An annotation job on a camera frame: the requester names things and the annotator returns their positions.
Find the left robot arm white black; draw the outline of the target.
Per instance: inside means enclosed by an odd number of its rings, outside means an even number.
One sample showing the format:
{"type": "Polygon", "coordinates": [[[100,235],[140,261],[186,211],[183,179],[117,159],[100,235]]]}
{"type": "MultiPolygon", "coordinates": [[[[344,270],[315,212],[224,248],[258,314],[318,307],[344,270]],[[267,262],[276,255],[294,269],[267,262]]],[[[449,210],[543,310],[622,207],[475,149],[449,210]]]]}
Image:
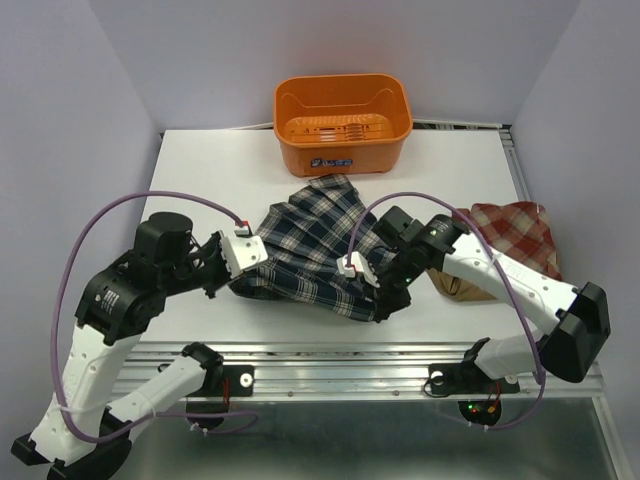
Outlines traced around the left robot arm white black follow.
{"type": "Polygon", "coordinates": [[[51,403],[37,427],[12,445],[24,464],[49,465],[51,479],[109,479],[152,420],[192,393],[221,386],[222,355],[194,342],[153,379],[111,398],[126,358],[168,298],[194,290],[213,297],[234,277],[230,239],[216,232],[196,246],[192,229],[184,215],[151,215],[137,227],[132,248],[88,282],[68,359],[53,367],[51,403]]]}

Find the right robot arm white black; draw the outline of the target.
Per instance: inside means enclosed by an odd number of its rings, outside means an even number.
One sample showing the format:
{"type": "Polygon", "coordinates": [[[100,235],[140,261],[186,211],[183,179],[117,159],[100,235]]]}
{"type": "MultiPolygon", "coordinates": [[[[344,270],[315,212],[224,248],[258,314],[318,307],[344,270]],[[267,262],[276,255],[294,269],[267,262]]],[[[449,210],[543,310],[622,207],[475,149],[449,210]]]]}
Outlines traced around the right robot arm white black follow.
{"type": "Polygon", "coordinates": [[[477,341],[461,362],[440,367],[443,383],[482,390],[494,380],[539,370],[579,383],[611,333],[601,287],[588,282],[578,288],[502,256],[455,218],[437,215],[423,224],[392,207],[373,231],[396,253],[377,274],[380,318],[408,307],[409,286],[436,270],[480,287],[534,326],[519,336],[477,341]]]}

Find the navy plaid skirt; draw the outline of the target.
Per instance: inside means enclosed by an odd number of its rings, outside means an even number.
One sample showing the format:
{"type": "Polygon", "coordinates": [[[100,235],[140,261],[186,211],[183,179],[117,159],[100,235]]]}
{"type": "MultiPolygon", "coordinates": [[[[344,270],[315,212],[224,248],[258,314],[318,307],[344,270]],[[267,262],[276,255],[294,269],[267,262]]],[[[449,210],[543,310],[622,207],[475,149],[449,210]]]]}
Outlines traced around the navy plaid skirt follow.
{"type": "Polygon", "coordinates": [[[365,283],[343,277],[337,266],[358,221],[356,251],[375,268],[388,264],[394,253],[372,231],[376,217],[365,212],[348,177],[310,180],[286,201],[269,207],[257,228],[269,259],[229,288],[248,299],[296,301],[351,320],[373,321],[375,305],[365,283]]]}

